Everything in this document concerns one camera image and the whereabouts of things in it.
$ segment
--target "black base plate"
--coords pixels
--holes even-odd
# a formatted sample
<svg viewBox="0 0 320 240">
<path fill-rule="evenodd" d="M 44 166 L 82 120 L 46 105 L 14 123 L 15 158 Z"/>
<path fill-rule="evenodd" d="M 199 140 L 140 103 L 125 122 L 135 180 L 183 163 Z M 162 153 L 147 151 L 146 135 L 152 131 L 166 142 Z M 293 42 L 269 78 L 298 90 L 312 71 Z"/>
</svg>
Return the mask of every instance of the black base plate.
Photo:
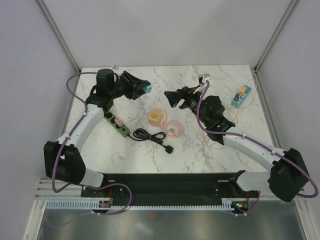
<svg viewBox="0 0 320 240">
<path fill-rule="evenodd" d="M 221 205 L 221 198 L 247 198 L 235 181 L 236 173 L 115 173 L 106 174 L 102 186 L 112 183 L 127 185 L 132 191 L 131 206 L 210 206 Z M 249 196 L 256 198 L 257 191 Z M 109 198 L 110 189 L 82 190 L 83 198 Z M 112 187 L 112 205 L 125 206 L 129 192 L 125 187 Z"/>
</svg>

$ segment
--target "metal floor panel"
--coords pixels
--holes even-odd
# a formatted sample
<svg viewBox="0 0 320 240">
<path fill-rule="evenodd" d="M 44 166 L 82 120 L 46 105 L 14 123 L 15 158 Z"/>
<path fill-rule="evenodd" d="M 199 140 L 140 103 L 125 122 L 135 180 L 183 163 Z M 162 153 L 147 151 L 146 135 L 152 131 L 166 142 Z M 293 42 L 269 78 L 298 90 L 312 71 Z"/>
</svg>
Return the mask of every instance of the metal floor panel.
<svg viewBox="0 0 320 240">
<path fill-rule="evenodd" d="M 88 210 L 46 210 L 59 225 Z M 222 211 L 130 210 L 87 215 L 61 228 L 42 223 L 38 240 L 305 240 L 295 204 L 258 203 L 248 216 Z"/>
</svg>

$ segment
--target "white marble surface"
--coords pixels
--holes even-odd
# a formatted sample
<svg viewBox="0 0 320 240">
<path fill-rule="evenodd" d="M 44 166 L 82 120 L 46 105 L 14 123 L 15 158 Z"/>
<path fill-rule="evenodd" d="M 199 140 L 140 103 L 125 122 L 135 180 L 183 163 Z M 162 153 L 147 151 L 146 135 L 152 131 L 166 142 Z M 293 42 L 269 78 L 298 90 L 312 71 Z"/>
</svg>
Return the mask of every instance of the white marble surface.
<svg viewBox="0 0 320 240">
<path fill-rule="evenodd" d="M 82 72 L 97 72 L 99 69 L 83 68 Z M 152 84 L 151 93 L 143 95 L 136 101 L 128 100 L 124 96 L 114 101 L 111 111 L 122 119 L 131 133 L 137 128 L 144 128 L 151 134 L 159 132 L 160 128 L 149 125 L 147 117 L 151 109 L 162 108 L 167 111 L 169 120 L 176 119 L 183 123 L 184 136 L 179 139 L 166 138 L 164 144 L 174 147 L 174 152 L 168 154 L 163 147 L 154 142 L 135 142 L 123 138 L 106 120 L 102 120 L 88 137 L 81 152 L 88 168 L 104 173 L 264 171 L 264 168 L 242 153 L 209 140 L 199 128 L 196 116 L 189 109 L 171 108 L 164 95 L 164 91 L 175 91 L 183 86 L 194 87 L 198 85 L 199 74 L 209 73 L 213 85 L 209 88 L 207 96 L 220 96 L 222 104 L 226 106 L 232 101 L 238 89 L 252 79 L 248 65 L 139 66 L 120 67 L 119 70 L 121 72 L 127 70 L 140 79 L 149 80 Z M 95 75 L 82 75 L 76 94 L 86 99 L 95 84 Z M 255 91 L 253 81 L 248 85 L 253 91 L 242 103 L 243 107 L 251 102 Z M 67 129 L 74 125 L 83 110 L 82 103 L 75 99 Z M 248 134 L 266 143 L 272 143 L 258 94 L 250 107 L 239 110 L 238 119 L 238 126 Z"/>
</svg>

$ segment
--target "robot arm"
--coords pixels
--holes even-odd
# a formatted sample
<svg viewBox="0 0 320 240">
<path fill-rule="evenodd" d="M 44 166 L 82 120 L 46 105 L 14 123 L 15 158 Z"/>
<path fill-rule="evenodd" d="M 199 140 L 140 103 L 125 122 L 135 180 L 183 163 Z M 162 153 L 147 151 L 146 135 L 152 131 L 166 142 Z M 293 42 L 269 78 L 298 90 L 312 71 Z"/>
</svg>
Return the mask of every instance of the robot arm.
<svg viewBox="0 0 320 240">
<path fill-rule="evenodd" d="M 108 114 L 114 99 L 125 96 L 136 100 L 151 91 L 151 84 L 124 71 L 118 75 L 111 69 L 101 69 L 86 99 L 87 112 L 72 136 L 66 132 L 56 142 L 48 141 L 44 146 L 45 173 L 52 178 L 54 164 L 58 161 L 55 178 L 75 185 L 100 187 L 104 175 L 86 167 L 80 152 L 88 136 L 96 125 Z"/>
<path fill-rule="evenodd" d="M 293 148 L 285 151 L 270 146 L 246 134 L 223 116 L 225 108 L 218 96 L 207 96 L 200 102 L 201 92 L 204 89 L 202 81 L 205 77 L 199 76 L 199 85 L 196 87 L 185 86 L 176 91 L 164 92 L 170 106 L 174 108 L 180 100 L 184 100 L 179 108 L 189 108 L 197 115 L 197 106 L 200 104 L 199 120 L 205 129 L 211 132 L 207 134 L 211 140 L 242 152 L 267 170 L 267 172 L 254 173 L 239 171 L 234 180 L 243 191 L 271 190 L 279 199 L 291 202 L 308 179 L 280 157 L 286 157 L 309 175 L 301 154 Z"/>
</svg>

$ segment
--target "wire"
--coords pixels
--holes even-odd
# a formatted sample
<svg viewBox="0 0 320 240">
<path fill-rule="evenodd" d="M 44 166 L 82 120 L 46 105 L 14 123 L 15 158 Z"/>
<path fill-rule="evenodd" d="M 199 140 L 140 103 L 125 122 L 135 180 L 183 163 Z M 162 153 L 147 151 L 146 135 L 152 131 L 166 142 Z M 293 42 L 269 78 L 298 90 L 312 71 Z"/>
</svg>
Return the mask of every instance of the wire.
<svg viewBox="0 0 320 240">
<path fill-rule="evenodd" d="M 147 132 L 147 130 L 143 129 L 143 128 L 138 128 L 137 130 L 135 130 L 133 132 L 133 136 L 135 138 L 133 138 L 132 136 L 130 136 L 130 134 L 127 135 L 129 138 L 131 138 L 132 140 L 134 141 L 137 141 L 137 142 L 142 142 L 142 141 L 147 141 L 147 140 L 150 140 L 152 142 L 155 142 L 156 144 L 159 144 L 160 146 L 164 147 L 165 148 L 165 151 L 168 153 L 168 154 L 171 154 L 173 152 L 173 147 L 170 146 L 170 145 L 163 145 L 164 143 L 164 139 L 166 138 L 166 133 L 163 132 L 163 131 L 160 131 L 156 134 L 150 134 Z"/>
<path fill-rule="evenodd" d="M 255 79 L 250 79 L 249 81 L 246 82 L 245 85 L 247 85 L 247 84 L 248 84 L 249 82 L 251 82 L 251 81 L 254 82 L 254 86 L 255 86 L 255 91 L 254 91 L 254 94 L 253 94 L 252 101 L 251 101 L 251 102 L 249 103 L 249 105 L 247 105 L 247 106 L 238 107 L 238 110 L 239 110 L 239 109 L 246 109 L 246 108 L 250 107 L 250 106 L 254 103 L 254 101 L 255 101 L 255 98 L 256 98 L 256 95 L 257 95 L 257 88 L 258 88 L 258 84 L 257 84 L 256 80 L 255 80 Z"/>
<path fill-rule="evenodd" d="M 210 130 L 207 130 L 201 123 L 201 120 L 200 120 L 200 116 L 199 116 L 199 112 L 200 112 L 200 106 L 201 106 L 201 103 L 204 99 L 204 96 L 206 95 L 206 92 L 210 86 L 210 82 L 209 81 L 206 81 L 206 87 L 204 89 L 204 91 L 202 92 L 201 96 L 200 96 L 200 99 L 199 99 L 199 102 L 196 106 L 196 120 L 198 122 L 198 125 L 199 127 L 204 130 L 206 133 L 209 133 L 209 134 L 216 134 L 216 135 L 231 135 L 231 136 L 237 136 L 237 137 L 241 137 L 241 138 L 245 138 L 251 142 L 253 142 L 254 144 L 262 147 L 263 149 L 267 150 L 268 152 L 272 153 L 273 150 L 271 148 L 269 148 L 268 146 L 264 145 L 263 143 L 249 137 L 249 136 L 246 136 L 246 135 L 242 135 L 240 133 L 236 133 L 236 132 L 228 132 L 228 131 L 210 131 Z M 291 160 L 289 160 L 288 158 L 286 158 L 285 156 L 282 156 L 280 155 L 278 152 L 275 152 L 274 153 L 275 156 L 277 156 L 278 158 L 281 158 L 283 159 L 284 161 L 286 161 L 288 164 L 292 165 L 293 167 L 295 167 L 303 176 L 305 176 L 308 181 L 312 184 L 313 188 L 314 188 L 314 194 L 312 195 L 306 195 L 306 194 L 301 194 L 301 193 L 298 193 L 297 195 L 300 196 L 300 197 L 304 197 L 304 198 L 315 198 L 319 195 L 319 189 L 317 187 L 317 184 L 315 183 L 315 181 L 301 168 L 299 167 L 297 164 L 295 164 L 294 162 L 292 162 Z"/>
<path fill-rule="evenodd" d="M 250 199 L 250 195 L 249 195 L 249 192 L 247 191 L 246 192 L 246 200 L 245 200 L 244 204 L 247 204 L 249 202 L 249 199 Z"/>
<path fill-rule="evenodd" d="M 238 122 L 239 122 L 239 119 L 238 119 L 239 108 L 237 108 L 236 113 L 233 111 L 233 109 L 235 109 L 236 107 L 231 104 L 228 104 L 224 108 L 228 111 L 228 114 L 230 117 L 231 117 L 230 112 L 232 112 L 234 115 L 234 118 L 231 119 L 230 121 L 233 122 L 234 124 L 238 124 Z"/>
<path fill-rule="evenodd" d="M 54 228 L 54 229 L 58 229 L 58 228 L 64 227 L 65 225 L 68 225 L 68 224 L 74 222 L 75 220 L 78 220 L 79 218 L 82 218 L 82 217 L 84 217 L 86 215 L 89 215 L 89 214 L 97 214 L 97 215 L 103 215 L 103 216 L 120 214 L 120 213 L 123 213 L 124 211 L 127 210 L 127 208 L 129 207 L 129 205 L 130 205 L 130 203 L 132 201 L 132 192 L 131 192 L 130 188 L 127 185 L 123 184 L 123 183 L 112 183 L 112 184 L 109 184 L 109 185 L 106 185 L 106 186 L 101 186 L 101 187 L 84 186 L 84 185 L 81 185 L 81 184 L 79 184 L 79 186 L 87 187 L 87 188 L 90 188 L 90 189 L 93 189 L 93 190 L 103 190 L 103 189 L 114 187 L 114 186 L 122 186 L 122 187 L 125 187 L 129 192 L 129 201 L 123 208 L 121 208 L 121 209 L 119 209 L 117 211 L 98 212 L 98 213 L 94 212 L 94 211 L 87 211 L 87 212 L 85 212 L 83 214 L 80 214 L 79 216 L 76 216 L 75 218 L 73 218 L 73 219 L 71 219 L 71 220 L 69 220 L 69 221 L 67 221 L 67 222 L 65 222 L 63 224 L 59 224 L 59 225 L 53 225 L 52 223 L 50 223 L 48 221 L 48 218 L 46 217 L 45 218 L 45 222 L 46 222 L 46 224 L 48 224 L 49 227 Z"/>
<path fill-rule="evenodd" d="M 242 211 L 244 213 L 237 213 L 236 216 L 246 216 L 247 214 L 251 213 L 257 207 L 259 199 L 260 199 L 260 195 L 261 195 L 261 191 L 258 192 L 258 197 L 256 198 L 256 201 L 254 202 L 252 208 L 248 208 L 248 211 L 244 212 L 238 208 L 240 211 Z"/>
<path fill-rule="evenodd" d="M 168 130 L 169 126 L 175 126 L 175 128 L 177 129 L 177 133 L 172 131 L 172 128 Z M 170 138 L 178 139 L 178 138 L 181 138 L 185 133 L 184 126 L 178 120 L 166 121 L 161 125 L 161 127 L 162 127 L 162 130 L 165 132 L 165 134 Z"/>
<path fill-rule="evenodd" d="M 248 213 L 248 211 L 249 211 L 249 209 L 250 209 L 250 202 L 248 201 L 247 202 L 247 204 L 248 204 L 248 210 L 247 211 L 245 211 L 245 210 L 242 210 L 240 207 L 236 207 L 239 211 L 241 211 L 241 212 L 243 212 L 243 213 Z"/>
</svg>

